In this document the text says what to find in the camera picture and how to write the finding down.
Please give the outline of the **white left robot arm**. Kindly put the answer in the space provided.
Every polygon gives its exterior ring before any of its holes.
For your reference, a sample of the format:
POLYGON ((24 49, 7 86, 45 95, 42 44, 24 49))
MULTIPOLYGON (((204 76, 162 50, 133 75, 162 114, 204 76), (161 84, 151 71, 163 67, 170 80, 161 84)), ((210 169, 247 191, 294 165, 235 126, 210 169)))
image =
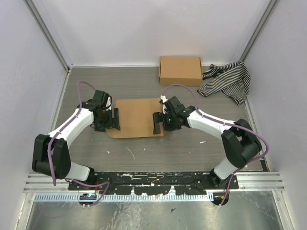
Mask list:
POLYGON ((34 141, 32 170, 57 179, 72 180, 85 190, 96 186, 94 169, 71 161, 69 147, 87 128, 106 132, 120 130, 119 109, 112 108, 112 96, 96 90, 92 99, 81 102, 74 113, 57 129, 49 134, 39 134, 34 141))

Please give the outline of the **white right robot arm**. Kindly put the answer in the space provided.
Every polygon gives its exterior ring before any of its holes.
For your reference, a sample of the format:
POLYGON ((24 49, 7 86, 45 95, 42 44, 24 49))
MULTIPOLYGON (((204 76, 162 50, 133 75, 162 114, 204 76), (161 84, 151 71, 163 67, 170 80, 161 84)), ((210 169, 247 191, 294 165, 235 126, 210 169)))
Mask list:
POLYGON ((185 107, 175 96, 160 96, 161 112, 153 113, 153 134, 161 133, 160 125, 167 132, 182 127, 201 130, 221 140, 225 158, 209 174, 209 181, 216 189, 222 189, 228 178, 244 168, 261 150, 259 138, 244 119, 224 120, 209 115, 195 106, 185 107))

